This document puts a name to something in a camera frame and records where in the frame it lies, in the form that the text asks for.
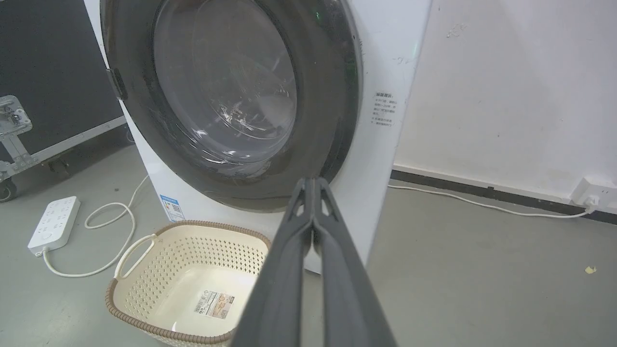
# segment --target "white cable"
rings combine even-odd
[[[78,277],[87,277],[87,276],[92,276],[92,275],[96,275],[99,272],[106,270],[108,267],[110,267],[111,265],[113,265],[115,262],[118,261],[118,259],[120,257],[122,257],[122,254],[124,254],[124,252],[126,251],[129,242],[131,241],[131,239],[133,238],[133,235],[135,234],[135,228],[137,227],[137,224],[135,223],[135,216],[133,215],[133,212],[131,211],[130,207],[133,204],[133,200],[135,200],[135,195],[137,195],[137,192],[139,191],[139,189],[141,188],[141,186],[144,184],[144,182],[148,179],[149,176],[146,176],[141,183],[137,186],[137,189],[135,189],[135,191],[133,192],[133,196],[131,197],[131,201],[128,203],[128,205],[124,205],[123,203],[110,203],[110,204],[106,204],[103,205],[99,208],[96,209],[96,211],[90,213],[90,215],[88,216],[88,218],[86,218],[86,221],[84,222],[84,226],[86,227],[86,229],[98,229],[98,228],[102,228],[105,227],[106,225],[109,225],[113,222],[115,222],[116,220],[122,218],[122,216],[124,216],[126,213],[128,213],[131,216],[131,221],[133,223],[133,226],[131,227],[131,232],[128,234],[128,238],[126,239],[126,242],[124,242],[124,245],[122,246],[122,249],[120,250],[120,252],[112,259],[112,261],[110,261],[109,263],[107,263],[107,265],[105,265],[104,267],[101,267],[98,270],[92,271],[92,272],[88,272],[87,274],[64,274],[62,272],[59,272],[58,270],[56,270],[51,263],[49,262],[49,259],[47,257],[47,253],[49,252],[49,248],[45,247],[43,248],[43,260],[45,260],[45,264],[47,264],[47,267],[49,268],[49,270],[51,272],[53,272],[54,274],[58,275],[58,276],[62,276],[62,277],[70,277],[70,278],[78,278]],[[92,219],[92,217],[94,217],[96,214],[98,214],[101,210],[109,207],[109,206],[122,206],[124,208],[124,212],[122,212],[120,215],[118,215],[118,217],[109,220],[103,224],[99,224],[99,225],[90,225],[88,224],[88,222],[90,221],[90,219]]]
[[[444,192],[441,192],[441,191],[425,190],[425,189],[415,188],[415,187],[411,187],[411,186],[393,186],[393,185],[388,185],[388,187],[395,188],[395,189],[415,190],[415,191],[421,191],[423,193],[449,196],[451,198],[462,200],[462,201],[464,201],[466,203],[470,203],[470,204],[474,204],[474,205],[477,205],[477,206],[486,207],[486,208],[489,208],[489,209],[495,209],[495,210],[498,210],[498,211],[503,211],[503,212],[507,212],[507,213],[511,213],[511,214],[515,214],[515,215],[522,215],[523,217],[547,217],[547,218],[568,219],[568,218],[581,217],[581,216],[584,216],[584,215],[587,215],[587,214],[591,214],[592,212],[595,211],[595,206],[590,204],[590,205],[588,205],[587,209],[585,209],[585,212],[581,212],[579,214],[573,214],[573,215],[553,215],[553,214],[541,214],[541,213],[520,213],[520,212],[511,211],[511,210],[504,209],[504,208],[497,207],[497,206],[493,206],[493,205],[477,203],[476,201],[472,201],[472,200],[469,200],[469,199],[462,198],[462,197],[460,197],[458,195],[454,195],[454,194],[450,194],[450,193],[444,193]]]

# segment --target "caster wheel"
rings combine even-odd
[[[68,172],[68,163],[62,159],[56,159],[48,162],[49,170],[54,172],[62,180],[65,180],[71,176]]]
[[[0,203],[15,199],[17,196],[17,186],[9,178],[0,182]]]

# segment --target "gray floor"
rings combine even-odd
[[[159,346],[106,311],[113,268],[60,278],[26,247],[47,203],[77,195],[78,225],[52,262],[87,272],[115,256],[129,219],[99,230],[83,221],[102,204],[128,201],[146,171],[134,147],[96,148],[69,154],[75,173],[66,181],[43,167],[16,177],[22,196],[0,205],[0,346]],[[134,240],[167,223],[150,185],[133,210]],[[614,225],[518,217],[390,190],[368,272],[401,346],[608,346],[617,341],[616,249]],[[586,274],[588,265],[597,273]],[[320,346],[320,279],[306,279],[302,341]]]

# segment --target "front-loading washing machine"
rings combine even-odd
[[[431,0],[85,3],[162,213],[273,238],[321,176],[366,263]]]

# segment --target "white wall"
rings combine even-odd
[[[616,21],[615,0],[434,0],[395,169],[562,203],[615,181]]]

